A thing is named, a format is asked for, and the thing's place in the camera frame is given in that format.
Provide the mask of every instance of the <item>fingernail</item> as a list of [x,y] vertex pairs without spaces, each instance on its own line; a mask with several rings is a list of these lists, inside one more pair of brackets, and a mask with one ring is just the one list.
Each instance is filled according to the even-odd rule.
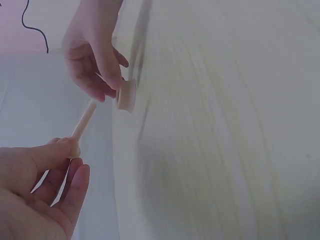
[[66,142],[66,141],[69,141],[69,138],[64,137],[64,138],[61,138],[57,143],[63,143],[63,142]]

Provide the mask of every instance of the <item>black cable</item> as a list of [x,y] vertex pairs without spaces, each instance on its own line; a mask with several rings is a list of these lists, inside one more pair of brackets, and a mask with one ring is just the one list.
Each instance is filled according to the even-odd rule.
[[30,0],[27,0],[27,2],[26,2],[26,6],[25,6],[25,9],[24,9],[24,11],[23,11],[23,13],[22,13],[22,17],[21,17],[22,25],[23,25],[26,29],[35,30],[35,31],[38,31],[39,33],[41,33],[41,34],[42,34],[42,36],[43,36],[43,38],[44,38],[44,41],[45,41],[46,53],[48,54],[48,53],[49,53],[49,46],[48,46],[47,37],[46,37],[46,35],[44,34],[44,32],[43,32],[43,31],[41,31],[41,30],[40,30],[40,29],[38,29],[38,28],[31,27],[31,26],[26,26],[26,25],[25,25],[25,22],[24,22],[24,16],[25,16],[25,13],[26,13],[27,8],[28,8],[28,6],[29,6],[29,2],[30,2]]

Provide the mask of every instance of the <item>finger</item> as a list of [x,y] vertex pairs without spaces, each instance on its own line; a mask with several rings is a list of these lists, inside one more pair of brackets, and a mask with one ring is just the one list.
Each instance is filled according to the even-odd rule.
[[60,139],[58,142],[42,146],[25,148],[28,159],[32,161],[38,173],[60,166],[71,153],[71,140]]
[[[54,144],[56,142],[58,142],[61,138],[59,137],[55,137],[53,139],[51,139],[48,144]],[[41,180],[41,178],[43,177],[43,175],[45,174],[45,171],[43,172],[38,172],[38,174],[36,175],[36,179],[35,179],[35,182],[34,182],[34,185],[33,187],[31,188],[32,190],[35,188],[35,186],[37,185],[37,183]]]
[[107,43],[104,39],[102,41],[97,40],[91,46],[97,67],[103,79],[112,89],[119,89],[123,81],[120,66],[111,44],[111,39]]
[[33,194],[45,202],[48,206],[56,199],[62,183],[66,177],[70,160],[64,160],[59,167],[50,169],[45,176],[42,184],[33,192]]
[[129,67],[129,62],[128,60],[125,58],[125,56],[123,56],[120,52],[118,52],[117,49],[113,48],[113,53],[115,55],[115,58],[118,60],[118,63],[122,66],[124,66],[125,68]]
[[66,175],[65,185],[63,188],[63,192],[61,194],[60,200],[56,203],[57,205],[61,204],[63,200],[66,198],[66,195],[70,189],[72,180],[77,172],[77,170],[84,164],[81,158],[72,159],[70,162],[69,170]]
[[58,205],[58,209],[76,226],[80,210],[89,186],[90,167],[82,165],[76,171],[65,199]]

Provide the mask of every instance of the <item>light wood surface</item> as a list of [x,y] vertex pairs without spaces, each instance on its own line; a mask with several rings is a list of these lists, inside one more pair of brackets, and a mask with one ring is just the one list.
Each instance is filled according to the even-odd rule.
[[138,88],[132,114],[112,112],[121,240],[319,239],[317,9],[124,3],[115,46]]

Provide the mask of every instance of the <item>white surface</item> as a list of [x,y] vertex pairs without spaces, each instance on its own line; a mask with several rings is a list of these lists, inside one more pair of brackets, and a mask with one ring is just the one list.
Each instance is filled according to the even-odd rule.
[[[70,136],[89,98],[61,55],[0,56],[0,146],[31,147]],[[111,102],[100,104],[80,141],[90,183],[73,240],[118,240]]]
[[318,0],[127,1],[116,46],[145,52],[135,110],[112,115],[120,239],[320,238],[319,13]]

